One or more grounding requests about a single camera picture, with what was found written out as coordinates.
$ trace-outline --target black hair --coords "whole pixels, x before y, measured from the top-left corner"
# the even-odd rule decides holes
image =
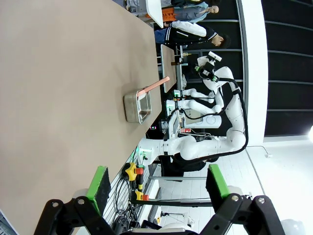
[[[229,48],[230,43],[231,43],[231,39],[227,34],[219,34],[219,36],[221,36],[223,38],[223,41],[220,44],[220,48]]]

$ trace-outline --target green gripper pad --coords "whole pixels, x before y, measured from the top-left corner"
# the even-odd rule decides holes
[[[98,166],[87,191],[86,197],[93,203],[94,207],[101,216],[107,204],[110,191],[111,184],[109,180],[108,168],[106,166]]]
[[[230,192],[229,192],[227,184],[224,180],[224,177],[220,171],[219,166],[217,164],[210,164],[209,169],[210,169],[211,173],[213,174],[213,177],[216,181],[217,187],[220,191],[221,197],[226,198],[230,194]]]

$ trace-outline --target stainless steel container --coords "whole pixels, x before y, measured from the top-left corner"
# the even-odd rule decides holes
[[[124,95],[124,108],[126,120],[142,124],[151,113],[150,92],[141,100],[137,99],[138,91]]]

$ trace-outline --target orange handle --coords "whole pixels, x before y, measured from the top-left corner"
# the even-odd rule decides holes
[[[143,95],[143,94],[145,94],[145,93],[151,91],[152,89],[154,89],[154,88],[156,88],[156,87],[162,85],[163,83],[165,83],[165,82],[167,82],[167,81],[169,81],[169,80],[170,80],[170,77],[167,76],[167,77],[165,77],[165,78],[163,78],[163,79],[157,81],[156,83],[154,83],[154,84],[152,84],[152,85],[146,87],[145,89],[140,90],[140,91],[137,93],[137,97],[140,97],[141,95]]]

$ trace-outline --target camera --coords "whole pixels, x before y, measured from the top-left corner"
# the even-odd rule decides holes
[[[211,56],[213,59],[216,59],[217,61],[221,61],[222,58],[220,56],[218,56],[217,54],[213,53],[213,52],[209,52],[209,56]]]

